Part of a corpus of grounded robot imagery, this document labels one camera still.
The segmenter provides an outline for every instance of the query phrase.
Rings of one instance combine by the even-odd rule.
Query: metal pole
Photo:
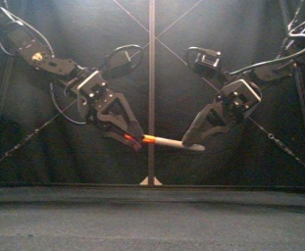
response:
[[[154,57],[156,57],[156,3],[150,0],[150,103],[149,134],[154,135]],[[154,185],[154,145],[149,145],[149,185]]]
[[[281,14],[283,14],[283,21],[284,21],[284,27],[285,27],[285,34],[289,33],[288,25],[291,23],[291,16],[288,13],[288,7],[287,7],[287,1],[280,0],[280,8],[281,8]],[[304,130],[305,130],[305,81],[303,77],[303,69],[296,66],[295,69],[295,84],[299,94],[299,102],[300,102],[300,108],[303,113],[303,122],[304,122]]]

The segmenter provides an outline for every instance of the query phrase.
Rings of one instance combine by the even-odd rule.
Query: black cable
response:
[[[137,49],[138,53],[141,52],[141,57],[138,59],[138,62],[137,62],[136,65],[132,66],[132,71],[133,71],[141,65],[142,60],[144,60],[144,55],[145,55],[144,54],[144,48],[137,44],[123,45],[123,46],[118,47],[117,49],[114,49],[113,52],[110,53],[110,55],[105,58],[103,64],[98,68],[102,70],[106,67],[106,65],[109,64],[109,61],[111,60],[111,58],[115,56],[115,54],[118,52],[126,51],[126,50],[133,50],[133,49]]]
[[[304,37],[305,38],[305,34],[304,33],[298,33],[298,34],[294,34],[295,30],[298,30],[299,28],[302,28],[303,26],[305,25],[305,22],[299,25],[288,34],[288,38],[299,38],[299,37]],[[302,56],[303,54],[305,54],[305,48],[303,50],[300,50],[299,52],[296,52],[295,54],[287,56],[287,57],[283,57],[283,58],[277,58],[275,60],[271,60],[271,61],[265,61],[265,62],[261,62],[259,64],[255,64],[249,67],[245,67],[243,68],[241,70],[233,72],[233,73],[229,73],[229,75],[239,75],[241,74],[243,72],[248,71],[248,70],[252,70],[257,67],[261,67],[261,66],[267,66],[267,65],[272,65],[272,64],[276,64],[276,63],[280,63],[280,62],[284,62],[284,61],[288,61],[288,60],[292,60],[295,59],[296,57]]]
[[[15,54],[12,54],[12,53],[8,52],[8,50],[4,48],[4,45],[3,45],[3,43],[2,43],[2,40],[0,40],[0,49],[2,49],[2,51],[3,51],[8,56],[11,56],[11,57],[16,57],[16,56],[18,56],[18,55],[15,55]]]
[[[63,111],[62,111],[62,109],[61,109],[61,107],[59,107],[59,105],[58,105],[58,103],[57,103],[57,100],[55,100],[53,83],[50,83],[50,90],[51,90],[51,100],[53,100],[53,104],[54,104],[54,106],[55,106],[55,109],[57,109],[58,112],[61,113],[61,115],[65,117],[65,119],[66,119],[70,123],[73,123],[73,124],[75,124],[75,125],[78,125],[78,126],[86,125],[87,122],[77,122],[74,119],[71,119],[71,118],[63,113]]]

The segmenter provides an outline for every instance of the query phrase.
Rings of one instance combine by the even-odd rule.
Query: orange object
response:
[[[136,140],[134,137],[130,136],[129,134],[125,134],[125,138],[127,138],[129,140]],[[144,142],[149,144],[156,144],[156,137],[150,135],[145,135]]]
[[[150,135],[145,135],[144,142],[146,142],[149,144],[156,144],[156,137],[150,136]]]

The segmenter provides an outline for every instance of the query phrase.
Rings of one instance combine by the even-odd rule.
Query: support rod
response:
[[[154,135],[154,57],[156,57],[156,2],[150,0],[150,104],[149,134]],[[154,145],[149,145],[149,185],[154,185]]]

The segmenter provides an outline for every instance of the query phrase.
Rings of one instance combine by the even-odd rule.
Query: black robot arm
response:
[[[86,121],[101,127],[105,136],[140,149],[145,138],[142,128],[123,94],[110,90],[105,80],[129,74],[137,67],[133,66],[126,52],[127,47],[119,47],[118,58],[111,54],[111,61],[109,60],[101,70],[90,70],[71,59],[58,59],[51,48],[40,42],[26,24],[2,5],[0,30],[27,63],[50,73],[66,93],[78,98],[78,110]],[[129,47],[142,49],[138,45]]]

